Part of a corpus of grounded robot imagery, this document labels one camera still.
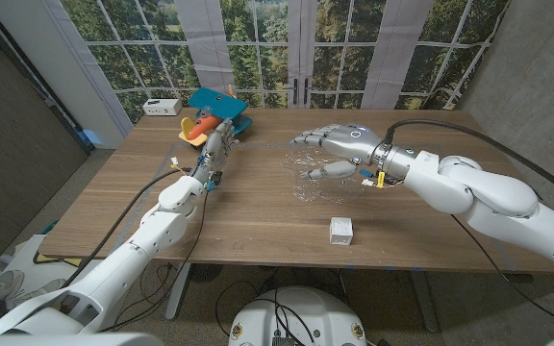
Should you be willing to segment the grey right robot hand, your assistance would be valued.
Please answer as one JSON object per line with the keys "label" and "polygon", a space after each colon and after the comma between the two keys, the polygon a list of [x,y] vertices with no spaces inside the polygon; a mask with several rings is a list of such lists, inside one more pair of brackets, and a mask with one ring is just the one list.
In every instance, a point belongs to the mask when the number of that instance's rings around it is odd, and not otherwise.
{"label": "grey right robot hand", "polygon": [[300,174],[301,179],[319,180],[351,177],[361,164],[378,166],[382,139],[368,127],[362,125],[331,124],[305,131],[293,142],[318,146],[331,155],[345,158],[345,161],[329,163],[321,168]]}

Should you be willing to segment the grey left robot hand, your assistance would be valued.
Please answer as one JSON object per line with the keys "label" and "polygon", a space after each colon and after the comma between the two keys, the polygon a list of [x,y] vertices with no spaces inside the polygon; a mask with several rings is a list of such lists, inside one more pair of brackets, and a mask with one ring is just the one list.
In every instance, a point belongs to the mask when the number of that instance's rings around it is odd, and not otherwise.
{"label": "grey left robot hand", "polygon": [[234,126],[232,119],[228,118],[209,135],[198,158],[198,164],[191,172],[191,177],[207,185],[211,175],[220,171],[226,164],[234,142]]}

